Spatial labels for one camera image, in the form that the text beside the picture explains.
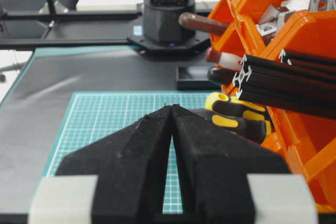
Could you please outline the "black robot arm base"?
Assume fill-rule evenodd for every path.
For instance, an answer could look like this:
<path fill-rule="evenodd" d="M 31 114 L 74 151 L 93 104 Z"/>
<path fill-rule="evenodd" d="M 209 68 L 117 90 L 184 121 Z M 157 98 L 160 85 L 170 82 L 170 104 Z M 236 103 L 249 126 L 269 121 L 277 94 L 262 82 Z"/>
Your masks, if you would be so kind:
<path fill-rule="evenodd" d="M 210 45 L 203 31 L 186 29 L 179 24 L 184 13 L 195 14 L 195 0 L 143 0 L 141 25 L 133 26 L 128 41 L 155 54 L 183 53 Z"/>

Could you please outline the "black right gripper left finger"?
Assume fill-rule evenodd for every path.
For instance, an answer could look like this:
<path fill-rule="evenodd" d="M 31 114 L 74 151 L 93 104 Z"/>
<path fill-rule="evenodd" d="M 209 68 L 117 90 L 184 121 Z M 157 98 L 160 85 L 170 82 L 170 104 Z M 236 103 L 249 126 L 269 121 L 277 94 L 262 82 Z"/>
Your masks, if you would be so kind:
<path fill-rule="evenodd" d="M 65 156 L 56 175 L 98 175 L 92 223 L 150 223 L 162 213 L 172 136 L 172 108 Z"/>

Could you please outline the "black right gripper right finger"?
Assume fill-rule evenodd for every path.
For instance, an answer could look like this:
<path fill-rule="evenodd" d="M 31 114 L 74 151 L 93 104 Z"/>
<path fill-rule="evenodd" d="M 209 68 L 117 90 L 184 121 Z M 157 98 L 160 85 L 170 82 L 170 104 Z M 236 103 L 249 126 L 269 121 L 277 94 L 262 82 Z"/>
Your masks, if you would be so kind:
<path fill-rule="evenodd" d="M 288 174 L 283 158 L 179 105 L 172 118 L 183 211 L 204 223 L 254 223 L 247 174 Z"/>

